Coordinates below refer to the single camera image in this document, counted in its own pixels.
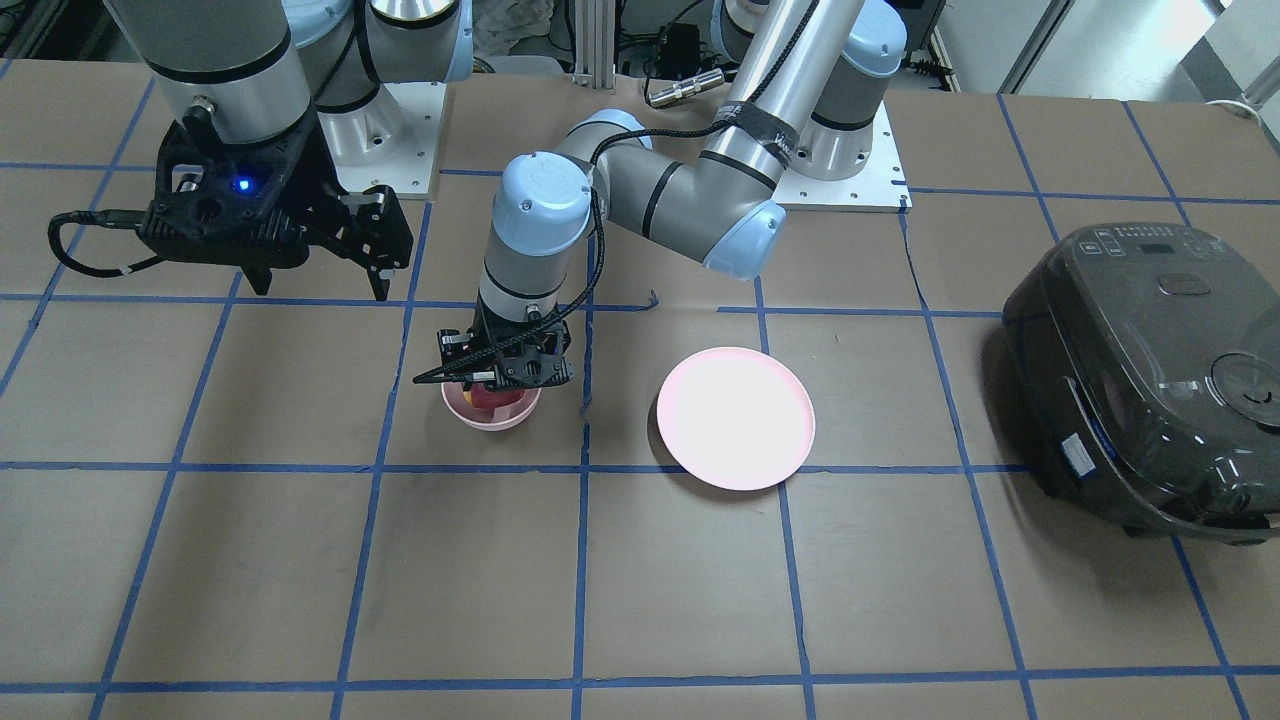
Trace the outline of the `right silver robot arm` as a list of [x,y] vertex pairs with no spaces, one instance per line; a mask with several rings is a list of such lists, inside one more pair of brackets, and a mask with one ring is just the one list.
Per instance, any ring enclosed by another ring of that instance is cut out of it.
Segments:
[[252,291],[325,249],[378,301],[410,264],[396,188],[346,187],[338,161],[401,149],[389,87],[470,76],[470,1],[109,1],[173,122],[154,197],[128,224],[146,266],[232,266]]

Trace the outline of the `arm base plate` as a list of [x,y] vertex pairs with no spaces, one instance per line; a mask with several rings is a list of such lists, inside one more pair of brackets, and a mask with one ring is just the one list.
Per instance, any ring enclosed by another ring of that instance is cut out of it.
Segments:
[[886,104],[860,129],[809,120],[772,199],[799,211],[909,211],[913,201]]
[[319,113],[344,190],[392,187],[399,199],[429,200],[439,169],[445,83],[383,85],[365,106]]

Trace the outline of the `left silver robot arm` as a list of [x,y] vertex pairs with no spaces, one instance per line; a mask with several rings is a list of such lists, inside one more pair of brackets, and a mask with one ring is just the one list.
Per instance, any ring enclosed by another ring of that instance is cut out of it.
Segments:
[[801,192],[849,193],[876,159],[876,118],[908,54],[886,1],[718,1],[717,47],[739,68],[698,159],[658,152],[627,111],[577,123],[550,151],[516,156],[492,205],[492,231],[466,331],[438,333],[439,366],[420,384],[498,393],[562,386],[567,315],[593,292],[607,222],[741,281],[762,273]]

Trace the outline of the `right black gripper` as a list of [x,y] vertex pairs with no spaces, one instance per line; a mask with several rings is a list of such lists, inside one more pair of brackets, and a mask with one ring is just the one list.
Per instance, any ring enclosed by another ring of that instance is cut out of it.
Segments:
[[297,268],[320,246],[365,269],[372,299],[385,302],[413,249],[396,191],[342,187],[314,106],[255,143],[223,140],[216,119],[211,101],[195,100],[164,136],[137,229],[143,245],[168,261],[239,266],[257,296],[274,269]]

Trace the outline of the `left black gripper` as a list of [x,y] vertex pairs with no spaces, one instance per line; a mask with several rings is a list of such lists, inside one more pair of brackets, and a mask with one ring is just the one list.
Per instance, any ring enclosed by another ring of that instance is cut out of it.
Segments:
[[563,320],[517,345],[493,351],[497,345],[534,325],[535,320],[515,324],[500,316],[477,315],[466,332],[453,328],[438,331],[442,365],[458,363],[460,366],[436,373],[431,382],[481,386],[486,391],[536,389],[571,382],[575,368],[567,359],[567,351],[572,338]]

